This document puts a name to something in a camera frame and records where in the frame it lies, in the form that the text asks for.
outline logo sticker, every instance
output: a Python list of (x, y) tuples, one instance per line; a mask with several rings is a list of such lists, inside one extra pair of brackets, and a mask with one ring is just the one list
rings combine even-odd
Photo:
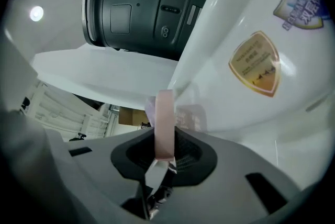
[(330, 15), (322, 0), (281, 0), (273, 14), (285, 20), (282, 27), (289, 31), (292, 26), (300, 29), (319, 29)]
[(275, 46), (263, 32), (254, 33), (235, 50), (229, 67), (250, 89), (274, 96), (280, 80), (280, 60)]

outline cardboard box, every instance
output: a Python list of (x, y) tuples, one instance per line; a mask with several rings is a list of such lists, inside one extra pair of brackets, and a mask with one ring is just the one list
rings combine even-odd
[(147, 114), (144, 110), (120, 107), (119, 124), (129, 126), (140, 126), (143, 122), (145, 124), (149, 122)]

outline pink strap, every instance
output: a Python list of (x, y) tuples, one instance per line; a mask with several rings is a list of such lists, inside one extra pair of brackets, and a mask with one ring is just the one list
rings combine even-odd
[(155, 158), (174, 160), (174, 100), (172, 90), (162, 90), (156, 97)]

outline white ceiling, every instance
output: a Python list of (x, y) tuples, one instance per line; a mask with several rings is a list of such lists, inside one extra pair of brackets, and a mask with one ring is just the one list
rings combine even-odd
[[(44, 10), (34, 22), (34, 6)], [(4, 31), (27, 60), (36, 53), (75, 49), (85, 43), (81, 25), (81, 0), (10, 0)]]

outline shield emblem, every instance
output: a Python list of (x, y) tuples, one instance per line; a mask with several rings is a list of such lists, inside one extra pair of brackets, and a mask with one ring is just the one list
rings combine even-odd
[(234, 52), (229, 67), (250, 89), (273, 97), (280, 80), (280, 60), (272, 41), (262, 31), (255, 32)]

